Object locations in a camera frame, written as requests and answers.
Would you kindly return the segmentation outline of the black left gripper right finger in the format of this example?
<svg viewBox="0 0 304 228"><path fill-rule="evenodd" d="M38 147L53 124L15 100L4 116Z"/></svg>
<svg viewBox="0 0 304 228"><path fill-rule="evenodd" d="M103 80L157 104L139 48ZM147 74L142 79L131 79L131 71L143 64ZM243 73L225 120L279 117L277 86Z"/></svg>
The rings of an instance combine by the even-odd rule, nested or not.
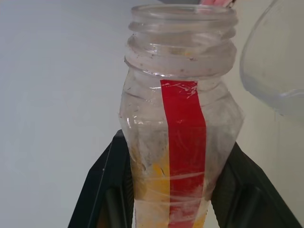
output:
<svg viewBox="0 0 304 228"><path fill-rule="evenodd" d="M220 228L297 228L297 219L264 171L235 144L211 203Z"/></svg>

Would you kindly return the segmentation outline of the pink fluffy cloth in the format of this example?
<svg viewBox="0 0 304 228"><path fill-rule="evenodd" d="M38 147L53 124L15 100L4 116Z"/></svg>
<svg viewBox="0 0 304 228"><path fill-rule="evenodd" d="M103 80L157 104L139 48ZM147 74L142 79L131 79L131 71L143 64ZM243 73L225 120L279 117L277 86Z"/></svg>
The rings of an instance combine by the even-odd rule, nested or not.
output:
<svg viewBox="0 0 304 228"><path fill-rule="evenodd" d="M232 8L237 0L200 0L201 5Z"/></svg>

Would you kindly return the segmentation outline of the clear plastic bottle red tape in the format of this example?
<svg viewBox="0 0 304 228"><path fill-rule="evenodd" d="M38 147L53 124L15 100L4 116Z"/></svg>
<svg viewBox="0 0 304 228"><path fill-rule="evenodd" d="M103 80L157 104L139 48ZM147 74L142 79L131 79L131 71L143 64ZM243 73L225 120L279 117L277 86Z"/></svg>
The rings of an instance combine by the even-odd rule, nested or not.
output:
<svg viewBox="0 0 304 228"><path fill-rule="evenodd" d="M119 119L130 154L136 228L203 228L243 124L222 80L233 67L231 8L132 8Z"/></svg>

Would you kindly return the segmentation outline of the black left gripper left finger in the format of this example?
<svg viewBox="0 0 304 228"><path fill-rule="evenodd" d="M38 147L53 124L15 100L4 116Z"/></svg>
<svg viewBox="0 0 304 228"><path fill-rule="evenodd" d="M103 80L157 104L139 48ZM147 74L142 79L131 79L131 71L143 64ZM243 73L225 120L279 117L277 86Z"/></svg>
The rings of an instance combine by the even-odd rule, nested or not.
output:
<svg viewBox="0 0 304 228"><path fill-rule="evenodd" d="M67 228L132 228L133 180L122 130L89 170Z"/></svg>

